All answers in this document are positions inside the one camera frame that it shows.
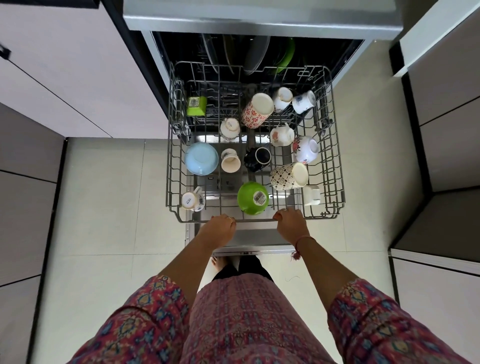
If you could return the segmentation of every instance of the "black pants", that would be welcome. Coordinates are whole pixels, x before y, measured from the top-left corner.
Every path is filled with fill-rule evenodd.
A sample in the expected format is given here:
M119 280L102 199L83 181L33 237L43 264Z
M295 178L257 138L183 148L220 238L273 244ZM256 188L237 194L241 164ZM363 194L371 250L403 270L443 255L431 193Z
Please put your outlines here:
M255 255L242 255L240 258L239 270L232 263L228 263L219 271L212 280L230 278L244 273L255 273L271 280L270 274L262 267L262 263Z

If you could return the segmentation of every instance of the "bare foot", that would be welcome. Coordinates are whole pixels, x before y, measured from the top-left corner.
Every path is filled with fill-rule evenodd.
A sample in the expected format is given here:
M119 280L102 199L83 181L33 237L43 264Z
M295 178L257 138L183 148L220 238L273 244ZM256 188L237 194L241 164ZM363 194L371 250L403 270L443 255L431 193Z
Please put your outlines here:
M217 271L221 271L228 263L229 263L229 260L227 256L212 257L212 264L217 269Z

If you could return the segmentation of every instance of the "black mug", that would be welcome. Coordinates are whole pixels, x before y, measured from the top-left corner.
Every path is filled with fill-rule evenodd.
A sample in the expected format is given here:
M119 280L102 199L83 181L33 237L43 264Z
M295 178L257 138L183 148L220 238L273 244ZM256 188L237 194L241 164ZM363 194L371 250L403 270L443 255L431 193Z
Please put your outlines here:
M270 163L270 159L272 159L270 151L261 146L250 149L243 157L243 163L249 171L258 172Z

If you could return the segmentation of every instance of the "floral kurta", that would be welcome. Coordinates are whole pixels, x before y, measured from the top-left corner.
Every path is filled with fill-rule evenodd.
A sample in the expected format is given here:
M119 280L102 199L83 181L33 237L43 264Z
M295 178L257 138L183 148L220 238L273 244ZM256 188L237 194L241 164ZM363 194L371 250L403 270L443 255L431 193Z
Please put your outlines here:
M363 279L328 310L346 363L467 363ZM190 309L168 277L150 278L72 363L332 363L280 289L252 273L206 285Z

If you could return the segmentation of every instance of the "upper dish rack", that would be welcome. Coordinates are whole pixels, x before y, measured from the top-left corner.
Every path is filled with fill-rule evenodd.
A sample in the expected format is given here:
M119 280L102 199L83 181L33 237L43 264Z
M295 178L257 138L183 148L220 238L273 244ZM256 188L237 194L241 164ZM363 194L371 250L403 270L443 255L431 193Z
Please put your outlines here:
M340 151L336 131L335 110L330 71L324 66L286 67L277 73L276 67L263 67L245 76L242 66L211 65L203 62L180 61L170 67L168 103L168 162L166 204L180 222L206 222L212 215L226 213L238 222L273 221L274 213L282 208L300 208L306 219L335 218L345 204ZM241 111L257 92L272 94L285 86L296 94L312 90L317 105L298 115L291 105L280 113L274 112L252 130L242 126L234 141L225 141L219 134L224 118L241 122ZM205 116L187 116L187 97L207 97ZM321 203L303 205L302 189L276 191L270 184L270 170L292 162L291 146L273 147L270 131L287 123L296 135L308 135L320 147L317 159L310 163L309 185L320 185ZM248 172L244 165L235 173L224 172L220 165L208 176L192 175L185 167L184 155L189 145L207 142L218 154L226 148L236 149L239 157L254 146L269 148L271 166L257 173ZM269 205L257 216L244 214L237 204L237 191L247 181L257 181L269 192ZM180 197L186 191L201 186L206 201L200 212L185 211Z

